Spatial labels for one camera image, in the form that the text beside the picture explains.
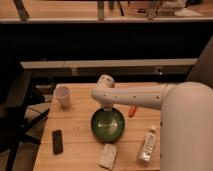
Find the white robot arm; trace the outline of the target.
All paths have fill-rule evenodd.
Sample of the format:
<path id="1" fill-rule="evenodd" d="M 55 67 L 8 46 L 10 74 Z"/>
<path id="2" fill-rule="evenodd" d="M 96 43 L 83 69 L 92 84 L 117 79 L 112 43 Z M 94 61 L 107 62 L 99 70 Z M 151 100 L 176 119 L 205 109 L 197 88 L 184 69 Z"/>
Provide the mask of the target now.
<path id="1" fill-rule="evenodd" d="M 117 88 L 99 78 L 91 96 L 102 108 L 115 104 L 160 111 L 160 171 L 213 171 L 213 89 L 199 82 Z"/>

